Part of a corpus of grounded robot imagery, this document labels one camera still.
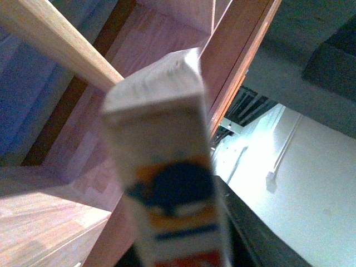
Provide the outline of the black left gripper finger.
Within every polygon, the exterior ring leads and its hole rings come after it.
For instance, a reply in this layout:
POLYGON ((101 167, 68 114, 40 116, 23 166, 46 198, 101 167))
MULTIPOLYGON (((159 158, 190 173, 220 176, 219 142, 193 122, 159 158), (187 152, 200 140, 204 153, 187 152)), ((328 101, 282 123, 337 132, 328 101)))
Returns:
POLYGON ((273 233, 220 176, 214 178, 228 217, 232 266, 311 266, 273 233))

